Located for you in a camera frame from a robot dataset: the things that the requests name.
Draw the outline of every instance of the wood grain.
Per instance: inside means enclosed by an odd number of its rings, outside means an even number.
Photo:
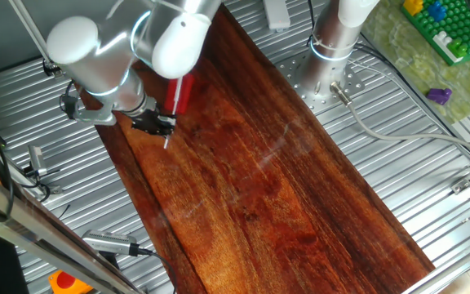
[[[399,293],[433,269],[224,7],[193,74],[168,149],[97,127],[179,293]]]

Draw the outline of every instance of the purple toy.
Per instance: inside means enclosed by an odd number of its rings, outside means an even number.
[[[439,105],[444,105],[449,100],[451,94],[453,94],[451,89],[431,89],[427,98],[437,102]]]

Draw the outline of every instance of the gray cable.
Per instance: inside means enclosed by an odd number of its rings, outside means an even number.
[[[364,122],[360,119],[360,117],[357,114],[357,111],[355,110],[352,104],[348,105],[348,109],[349,111],[351,111],[351,114],[357,120],[357,123],[364,129],[364,131],[366,131],[366,133],[368,133],[370,136],[373,136],[381,140],[416,140],[416,139],[423,139],[423,138],[433,138],[433,139],[448,140],[449,142],[460,144],[462,146],[465,146],[465,148],[470,149],[470,143],[464,140],[460,140],[453,136],[442,135],[442,134],[414,134],[414,135],[408,135],[408,136],[380,135],[379,133],[376,133],[373,130],[369,129],[364,124]]]

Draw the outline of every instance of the metal base plate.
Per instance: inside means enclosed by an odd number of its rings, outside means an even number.
[[[312,91],[308,91],[302,88],[297,78],[298,68],[302,65],[302,62],[306,60],[309,51],[302,52],[288,59],[285,59],[276,64],[281,74],[286,77],[288,83],[295,89],[300,98],[304,100],[306,105],[315,114],[321,110],[327,109],[332,105],[340,103],[340,100],[336,95],[322,95],[314,94]],[[340,83],[344,91],[351,97],[364,91],[364,84],[362,80],[355,74],[349,65],[346,66],[344,80]]]

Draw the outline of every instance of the cylindrical metal post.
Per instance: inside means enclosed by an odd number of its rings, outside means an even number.
[[[321,98],[331,95],[330,84],[343,78],[362,27],[344,25],[339,18],[339,4],[340,0],[331,0],[321,12],[309,43],[310,54],[298,72],[300,86]]]

